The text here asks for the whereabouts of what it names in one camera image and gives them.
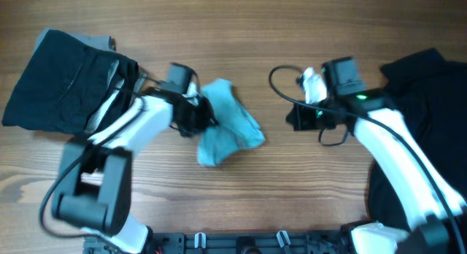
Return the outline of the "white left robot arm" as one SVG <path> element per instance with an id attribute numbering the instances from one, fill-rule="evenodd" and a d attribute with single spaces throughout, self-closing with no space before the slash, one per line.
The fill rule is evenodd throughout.
<path id="1" fill-rule="evenodd" d="M 131 107 L 106 129 L 85 140 L 70 139 L 58 176 L 39 209 L 81 229 L 116 253 L 154 253 L 153 231 L 130 213 L 132 163 L 136 155 L 168 128 L 190 138 L 217 121 L 200 94 L 196 72 L 171 63 L 167 78 L 135 93 Z"/>

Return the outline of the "light blue t-shirt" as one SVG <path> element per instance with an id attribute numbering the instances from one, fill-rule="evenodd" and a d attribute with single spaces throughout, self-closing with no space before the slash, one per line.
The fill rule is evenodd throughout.
<path id="1" fill-rule="evenodd" d="M 218 78 L 205 85 L 201 92 L 211 103 L 218 125 L 201 135 L 197 150 L 199 164 L 219 166 L 234 153 L 255 149 L 266 141 L 257 120 L 234 97 L 231 81 Z"/>

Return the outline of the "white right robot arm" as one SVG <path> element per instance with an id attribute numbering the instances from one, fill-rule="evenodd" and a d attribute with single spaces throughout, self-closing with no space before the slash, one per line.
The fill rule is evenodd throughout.
<path id="1" fill-rule="evenodd" d="M 408 227 L 380 221 L 349 229 L 352 253 L 465 253 L 466 200 L 436 171 L 381 88 L 368 89 L 353 58 L 326 62 L 320 72 L 297 68 L 304 100 L 288 116 L 295 130 L 343 124 L 373 155 L 397 195 Z"/>

